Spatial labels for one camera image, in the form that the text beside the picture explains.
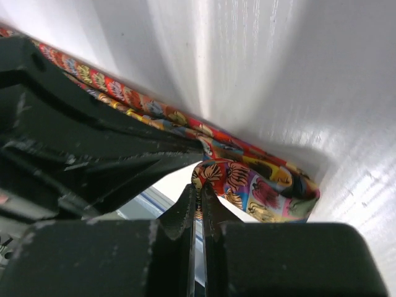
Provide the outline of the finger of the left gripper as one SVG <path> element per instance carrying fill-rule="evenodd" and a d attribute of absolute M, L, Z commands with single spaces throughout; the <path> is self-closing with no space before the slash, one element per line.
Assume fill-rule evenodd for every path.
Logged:
<path fill-rule="evenodd" d="M 97 100 L 23 37 L 1 40 L 1 210 L 95 217 L 202 158 L 200 142 Z"/>

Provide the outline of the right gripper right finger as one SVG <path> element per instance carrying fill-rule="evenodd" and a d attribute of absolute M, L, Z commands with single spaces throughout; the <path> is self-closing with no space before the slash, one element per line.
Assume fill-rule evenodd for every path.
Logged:
<path fill-rule="evenodd" d="M 245 223 L 201 190 L 207 296 L 387 296 L 368 245 L 343 223 Z"/>

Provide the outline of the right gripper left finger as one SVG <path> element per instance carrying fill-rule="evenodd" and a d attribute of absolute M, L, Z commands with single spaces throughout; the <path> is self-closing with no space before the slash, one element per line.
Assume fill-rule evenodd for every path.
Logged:
<path fill-rule="evenodd" d="M 2 296 L 193 296 L 195 189 L 154 220 L 32 225 L 1 278 Z"/>

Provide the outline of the colourful patterned tie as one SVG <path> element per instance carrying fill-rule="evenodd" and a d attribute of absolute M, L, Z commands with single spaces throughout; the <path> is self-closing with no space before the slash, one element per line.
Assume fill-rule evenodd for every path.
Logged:
<path fill-rule="evenodd" d="M 201 190 L 215 194 L 260 222 L 305 222 L 320 192 L 303 171 L 251 144 L 143 95 L 44 43 L 1 30 L 1 40 L 23 37 L 67 78 L 97 100 L 144 124 L 200 142 L 202 158 L 193 163 L 195 216 L 202 218 Z"/>

